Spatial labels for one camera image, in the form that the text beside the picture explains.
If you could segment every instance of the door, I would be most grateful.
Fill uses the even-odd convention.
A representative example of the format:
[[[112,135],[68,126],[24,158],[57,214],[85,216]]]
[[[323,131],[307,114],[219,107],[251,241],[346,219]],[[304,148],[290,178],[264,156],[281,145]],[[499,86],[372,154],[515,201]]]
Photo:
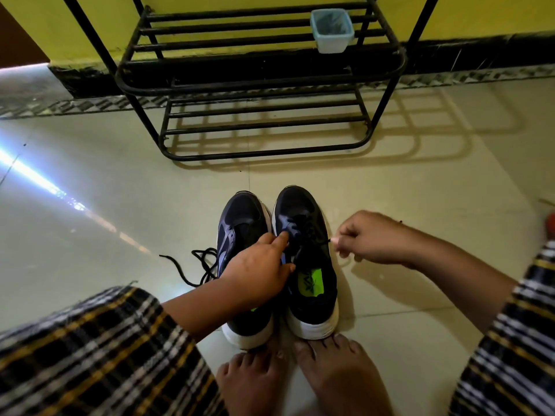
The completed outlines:
[[[0,69],[50,60],[0,4]]]

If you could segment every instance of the checkered clothing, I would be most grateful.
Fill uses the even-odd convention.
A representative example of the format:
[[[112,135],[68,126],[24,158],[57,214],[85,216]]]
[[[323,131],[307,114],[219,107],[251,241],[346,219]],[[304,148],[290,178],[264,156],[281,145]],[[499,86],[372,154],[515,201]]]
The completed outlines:
[[[127,286],[0,335],[0,414],[226,414],[195,342]]]
[[[540,251],[470,358],[450,413],[555,414],[555,241]]]

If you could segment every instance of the forearm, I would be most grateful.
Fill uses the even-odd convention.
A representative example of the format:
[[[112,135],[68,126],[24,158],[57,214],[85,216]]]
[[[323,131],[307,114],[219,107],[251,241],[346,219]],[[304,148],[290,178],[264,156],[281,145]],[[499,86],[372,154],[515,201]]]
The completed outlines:
[[[412,262],[485,332],[517,285],[509,276],[449,242],[419,233]]]
[[[165,311],[197,342],[248,309],[231,281],[213,280],[162,304]]]

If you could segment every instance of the blue plastic container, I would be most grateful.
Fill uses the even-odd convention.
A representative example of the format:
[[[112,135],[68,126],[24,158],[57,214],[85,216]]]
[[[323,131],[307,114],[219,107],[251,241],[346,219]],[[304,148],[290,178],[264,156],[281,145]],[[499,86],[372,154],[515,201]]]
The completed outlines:
[[[343,9],[313,10],[310,27],[321,54],[342,53],[355,37],[349,13]]]

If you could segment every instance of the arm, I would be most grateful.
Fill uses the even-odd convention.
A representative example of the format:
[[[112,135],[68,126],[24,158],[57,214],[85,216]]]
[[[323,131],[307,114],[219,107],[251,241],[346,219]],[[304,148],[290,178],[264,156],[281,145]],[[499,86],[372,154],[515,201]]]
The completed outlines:
[[[379,213],[360,211],[332,238],[342,257],[402,264],[425,274],[482,332],[517,282],[449,242]]]
[[[165,311],[197,342],[235,315],[259,307],[277,295],[295,268],[281,265],[288,233],[271,233],[241,251],[219,279],[164,302]]]

